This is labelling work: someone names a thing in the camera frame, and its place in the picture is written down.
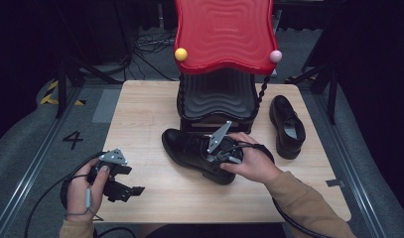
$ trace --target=black leather shoe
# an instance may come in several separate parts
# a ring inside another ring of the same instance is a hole
[[[194,135],[177,129],[168,129],[162,134],[162,144],[171,159],[178,165],[202,172],[202,175],[218,184],[233,182],[235,174],[219,167],[224,161],[215,160],[213,155],[226,151],[235,145],[229,137],[224,137],[212,153],[207,152],[209,137]],[[242,160],[241,150],[230,150],[233,157]]]
[[[269,117],[278,132],[276,149],[282,158],[295,159],[306,140],[306,131],[289,100],[278,95],[270,104]]]

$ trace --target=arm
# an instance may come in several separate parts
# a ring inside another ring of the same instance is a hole
[[[244,133],[230,134],[235,141],[258,144]],[[354,237],[349,226],[339,218],[322,195],[297,180],[290,172],[282,172],[261,151],[243,148],[241,164],[223,163],[220,167],[247,179],[262,182],[282,210],[300,225],[331,237]],[[291,226],[296,237],[307,237]]]
[[[88,175],[98,159],[93,159],[84,165],[75,176]],[[109,176],[109,167],[102,167],[93,185],[87,182],[87,177],[74,178],[67,190],[67,215],[60,230],[60,237],[93,237],[93,216],[99,210],[103,197],[103,188]],[[85,207],[86,190],[91,191],[90,209]]]

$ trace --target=left hand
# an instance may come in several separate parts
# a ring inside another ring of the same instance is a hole
[[[84,165],[75,176],[88,175],[92,166],[98,162],[98,159],[93,159]],[[73,179],[67,190],[67,221],[91,221],[94,214],[99,210],[103,197],[103,188],[109,177],[109,167],[104,166],[100,169],[96,176],[93,185],[87,182],[87,177],[78,177]],[[85,198],[86,190],[90,188],[91,191],[91,206],[90,210],[86,212]]]

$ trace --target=shoe sole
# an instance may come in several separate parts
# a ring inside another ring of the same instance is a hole
[[[219,176],[211,173],[210,171],[206,171],[206,170],[200,169],[199,167],[195,167],[195,166],[192,166],[192,165],[189,165],[186,163],[182,163],[180,160],[175,159],[172,150],[169,148],[168,144],[165,142],[164,134],[162,134],[162,144],[164,145],[165,151],[167,152],[168,156],[181,167],[201,172],[203,177],[205,177],[206,179],[212,180],[220,185],[228,185],[235,180],[235,174],[231,174],[228,177],[219,177]]]
[[[272,109],[273,102],[274,102],[274,100],[272,101],[272,104],[270,107],[271,113],[269,113],[269,118],[270,118],[270,121],[272,122],[273,126],[276,128],[276,132],[278,133],[278,135],[276,136],[276,151],[279,154],[279,156],[281,156],[282,158],[287,159],[287,160],[294,160],[295,158],[298,157],[298,155],[300,155],[301,150],[298,152],[292,152],[292,151],[287,151],[282,147],[282,144],[280,141],[280,135],[279,135],[279,128],[278,128],[278,124],[276,123],[276,119],[275,119],[276,113],[275,113],[275,110]]]

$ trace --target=red plastic tray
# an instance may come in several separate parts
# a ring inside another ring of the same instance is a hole
[[[223,67],[267,75],[276,63],[272,29],[273,0],[176,0],[179,28],[175,50],[179,71],[206,73]]]

